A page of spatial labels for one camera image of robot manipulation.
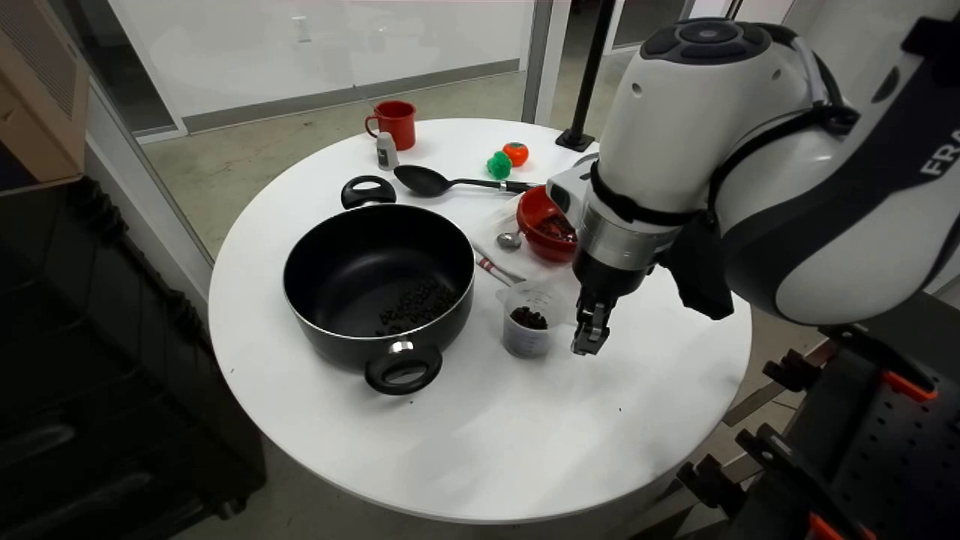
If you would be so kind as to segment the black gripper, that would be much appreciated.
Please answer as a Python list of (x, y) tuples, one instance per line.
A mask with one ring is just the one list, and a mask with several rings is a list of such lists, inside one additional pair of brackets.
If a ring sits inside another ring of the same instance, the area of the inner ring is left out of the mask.
[(578, 300), (577, 334), (569, 349), (573, 354), (595, 354), (595, 349), (604, 349), (608, 338), (608, 311), (622, 298), (638, 288), (641, 272), (606, 267), (604, 262), (582, 253), (573, 262), (573, 275), (578, 280)]

